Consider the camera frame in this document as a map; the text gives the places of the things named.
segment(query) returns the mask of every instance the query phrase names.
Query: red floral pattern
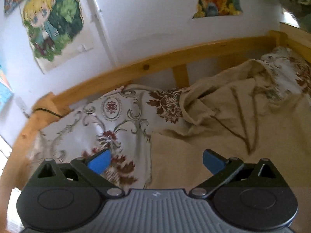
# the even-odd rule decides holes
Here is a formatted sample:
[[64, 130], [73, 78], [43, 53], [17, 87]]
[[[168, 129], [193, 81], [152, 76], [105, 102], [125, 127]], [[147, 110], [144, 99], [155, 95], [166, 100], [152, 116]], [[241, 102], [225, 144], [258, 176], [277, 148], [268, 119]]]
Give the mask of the red floral pattern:
[[105, 109], [107, 110], [107, 112], [109, 112], [110, 114], [115, 113], [118, 109], [118, 106], [116, 105], [115, 102], [110, 101], [106, 103]]
[[301, 87], [301, 90], [305, 94], [309, 94], [311, 96], [311, 73], [310, 73], [310, 64], [305, 63], [302, 64], [298, 60], [293, 57], [290, 57], [290, 61], [295, 63], [297, 68], [297, 84]]
[[183, 113], [179, 108], [179, 98], [182, 90], [179, 88], [163, 91], [149, 92], [149, 95], [154, 98], [147, 102], [150, 106], [157, 107], [157, 114], [164, 118], [166, 122], [177, 123]]
[[112, 149], [116, 151], [121, 147], [121, 143], [117, 141], [116, 134], [111, 130], [104, 131], [102, 135], [97, 136], [97, 141], [99, 142], [102, 149]]
[[[113, 149], [116, 148], [116, 145], [117, 148], [119, 148], [121, 145], [121, 143], [117, 141], [116, 134], [110, 130], [104, 131], [102, 136], [99, 136], [97, 140], [101, 144], [101, 147], [92, 148], [90, 152], [84, 151], [82, 153], [82, 157], [88, 158], [103, 149]], [[118, 155], [115, 150], [112, 150], [111, 154], [112, 158], [110, 166], [101, 175], [111, 183], [120, 187], [124, 187], [125, 185], [131, 185], [138, 181], [137, 178], [131, 176], [131, 173], [135, 169], [134, 162], [126, 162], [126, 156]]]

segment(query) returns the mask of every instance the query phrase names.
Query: ribbed surface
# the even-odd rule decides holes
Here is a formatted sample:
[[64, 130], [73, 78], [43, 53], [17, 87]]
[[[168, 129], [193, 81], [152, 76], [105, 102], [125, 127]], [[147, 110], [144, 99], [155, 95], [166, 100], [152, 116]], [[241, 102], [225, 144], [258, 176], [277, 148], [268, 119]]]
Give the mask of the ribbed surface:
[[[88, 225], [70, 232], [249, 233], [223, 222], [206, 201], [189, 198], [183, 190], [132, 190], [107, 202]], [[288, 228], [274, 232], [292, 233]]]

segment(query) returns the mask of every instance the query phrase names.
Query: pillow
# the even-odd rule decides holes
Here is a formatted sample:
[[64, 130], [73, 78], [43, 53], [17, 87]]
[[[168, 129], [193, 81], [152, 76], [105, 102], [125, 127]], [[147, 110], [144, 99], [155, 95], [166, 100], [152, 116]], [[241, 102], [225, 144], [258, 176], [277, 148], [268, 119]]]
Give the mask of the pillow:
[[144, 188], [151, 182], [152, 131], [187, 125], [181, 92], [130, 85], [74, 110], [41, 131], [44, 146], [36, 166], [46, 157], [68, 163], [108, 149], [112, 161], [101, 175], [125, 191]]
[[258, 60], [271, 71], [275, 90], [269, 92], [272, 100], [281, 100], [289, 93], [311, 95], [310, 64], [289, 48], [277, 47]]

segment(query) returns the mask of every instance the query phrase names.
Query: beige blanket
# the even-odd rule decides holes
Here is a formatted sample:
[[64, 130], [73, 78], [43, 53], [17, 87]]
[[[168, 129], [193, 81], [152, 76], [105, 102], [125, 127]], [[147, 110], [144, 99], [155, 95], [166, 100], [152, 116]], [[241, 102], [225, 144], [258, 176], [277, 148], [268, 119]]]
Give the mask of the beige blanket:
[[205, 149], [246, 163], [269, 158], [298, 198], [296, 232], [310, 232], [311, 111], [306, 96], [272, 102], [270, 72], [255, 60], [204, 78], [180, 98], [189, 128], [153, 133], [150, 188], [190, 189], [211, 176]]

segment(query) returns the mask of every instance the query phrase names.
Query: white wall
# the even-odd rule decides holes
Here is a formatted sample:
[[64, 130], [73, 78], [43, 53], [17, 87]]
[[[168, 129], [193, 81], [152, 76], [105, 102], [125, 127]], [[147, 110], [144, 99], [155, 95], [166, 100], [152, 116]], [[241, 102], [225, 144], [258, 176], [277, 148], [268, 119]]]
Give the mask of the white wall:
[[[92, 15], [87, 0], [80, 1], [87, 17], [85, 20], [91, 20]], [[3, 0], [0, 0], [0, 56], [7, 68], [7, 78], [15, 94], [14, 99], [0, 113], [0, 135], [11, 146], [26, 122], [26, 118], [15, 102], [16, 97], [21, 97], [28, 112], [31, 112], [31, 106], [48, 92], [58, 94], [112, 69], [113, 66], [100, 39], [101, 33], [94, 23], [91, 23], [91, 27], [95, 39], [94, 49], [43, 74], [34, 60], [19, 8], [6, 17], [3, 11]]]
[[[81, 5], [91, 18], [97, 12], [104, 34], [93, 24], [96, 48], [80, 54], [43, 75], [33, 59], [19, 10], [9, 17], [0, 11], [0, 55], [7, 65], [7, 77], [14, 93], [30, 108], [47, 92], [55, 94], [113, 64], [159, 54], [176, 48], [231, 37], [265, 35], [279, 27], [281, 8], [276, 0], [241, 0], [241, 16], [192, 19], [197, 0], [96, 0], [89, 8]], [[218, 72], [215, 59], [188, 66], [190, 81]], [[175, 85], [170, 70], [141, 78], [145, 85], [169, 88]], [[0, 134], [13, 144], [25, 118], [12, 101], [0, 114]]]
[[241, 16], [192, 19], [197, 0], [97, 0], [113, 51], [124, 64], [168, 50], [278, 29], [276, 0], [241, 0]]

